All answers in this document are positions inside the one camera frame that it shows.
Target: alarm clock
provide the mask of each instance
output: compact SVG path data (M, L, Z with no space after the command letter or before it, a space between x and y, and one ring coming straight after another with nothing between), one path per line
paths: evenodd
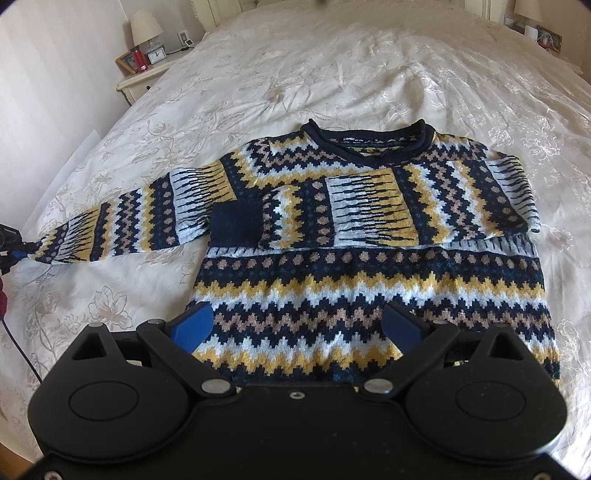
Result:
M152 48L146 52L146 56L152 65L154 63L159 62L160 60L164 60L166 58L166 52L164 51L164 45L159 45L155 48Z

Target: red container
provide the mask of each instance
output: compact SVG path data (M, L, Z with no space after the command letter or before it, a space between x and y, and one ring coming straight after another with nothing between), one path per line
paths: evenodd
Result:
M144 54L141 52L139 47L135 47L133 50L134 53L134 62L140 72L145 72L148 70L148 64L146 63L146 59Z

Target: navy neckband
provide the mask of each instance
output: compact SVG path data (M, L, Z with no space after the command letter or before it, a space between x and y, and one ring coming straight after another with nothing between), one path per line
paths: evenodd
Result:
M373 130L325 130L316 125L316 122L312 119L309 119L308 123L304 124L301 129L321 146L323 150L334 153L345 160L358 164L362 163L370 167L375 167L377 164L395 166L420 155L431 146L433 134L435 133L435 129L422 119L408 127L389 132L375 132ZM417 140L397 150L385 150L380 155L373 157L365 157L351 148L337 145L329 140L331 137L354 137L362 140L385 141L393 138L408 137L410 135L416 135Z

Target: sweater cuff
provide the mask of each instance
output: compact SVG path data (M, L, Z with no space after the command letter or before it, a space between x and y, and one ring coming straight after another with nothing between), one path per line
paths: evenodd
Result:
M257 248L262 236L262 204L256 200L214 203L211 247Z

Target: red fabric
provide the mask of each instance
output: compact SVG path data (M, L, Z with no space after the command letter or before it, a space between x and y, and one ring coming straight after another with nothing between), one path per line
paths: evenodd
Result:
M2 291L2 286L2 278L0 278L0 317L4 317L4 314L6 313L6 305L8 304L8 299Z

